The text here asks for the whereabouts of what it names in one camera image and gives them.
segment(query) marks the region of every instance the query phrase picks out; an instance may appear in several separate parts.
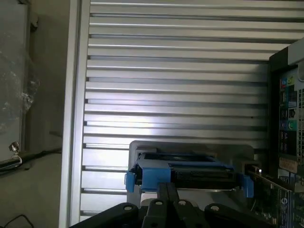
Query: metal panel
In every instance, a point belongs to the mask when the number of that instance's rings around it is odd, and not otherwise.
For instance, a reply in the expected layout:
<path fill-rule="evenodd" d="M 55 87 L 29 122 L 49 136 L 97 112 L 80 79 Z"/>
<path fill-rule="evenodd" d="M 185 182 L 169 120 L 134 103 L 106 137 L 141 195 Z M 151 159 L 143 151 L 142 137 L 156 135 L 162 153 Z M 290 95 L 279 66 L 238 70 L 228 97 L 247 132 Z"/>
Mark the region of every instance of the metal panel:
<path fill-rule="evenodd" d="M 134 140 L 267 149 L 267 60 L 304 36 L 303 2 L 82 0 L 79 13 L 69 225 L 126 201 Z"/>

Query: audio port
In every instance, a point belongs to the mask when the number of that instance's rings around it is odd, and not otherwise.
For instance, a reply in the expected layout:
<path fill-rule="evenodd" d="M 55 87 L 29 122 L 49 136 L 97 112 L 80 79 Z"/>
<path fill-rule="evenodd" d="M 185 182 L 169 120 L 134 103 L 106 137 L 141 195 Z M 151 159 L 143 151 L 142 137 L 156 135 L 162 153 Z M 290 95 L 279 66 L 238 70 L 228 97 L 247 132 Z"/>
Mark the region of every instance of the audio port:
<path fill-rule="evenodd" d="M 292 130 L 292 129 L 294 128 L 294 123 L 293 123 L 293 122 L 289 122 L 289 123 L 288 123 L 288 128 L 289 128 L 290 130 Z"/>

